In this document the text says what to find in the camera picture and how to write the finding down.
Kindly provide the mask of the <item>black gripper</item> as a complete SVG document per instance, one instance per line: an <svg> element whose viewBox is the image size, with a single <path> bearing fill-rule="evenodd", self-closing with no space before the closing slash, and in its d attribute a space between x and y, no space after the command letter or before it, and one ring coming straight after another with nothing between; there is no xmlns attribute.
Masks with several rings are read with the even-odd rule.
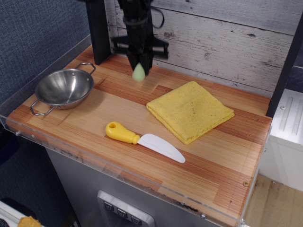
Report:
<svg viewBox="0 0 303 227"><path fill-rule="evenodd" d="M111 38L114 50L127 53L132 70L140 63L147 76L152 68L154 55L164 59L169 57L169 44L154 36L154 26L149 20L124 20L124 23L127 35Z"/></svg>

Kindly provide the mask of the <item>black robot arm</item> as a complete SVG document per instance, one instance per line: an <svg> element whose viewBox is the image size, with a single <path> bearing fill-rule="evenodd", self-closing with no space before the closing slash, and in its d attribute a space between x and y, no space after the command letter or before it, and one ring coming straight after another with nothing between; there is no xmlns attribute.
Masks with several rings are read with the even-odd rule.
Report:
<svg viewBox="0 0 303 227"><path fill-rule="evenodd" d="M147 76L153 65L153 57L159 56L167 59L169 56L169 43L154 36L153 29L163 26L155 26L152 21L152 10L160 11L152 6L151 0L120 0L120 9L123 10L123 22L127 35L113 37L114 52L126 54L129 63L134 70L142 66Z"/></svg>

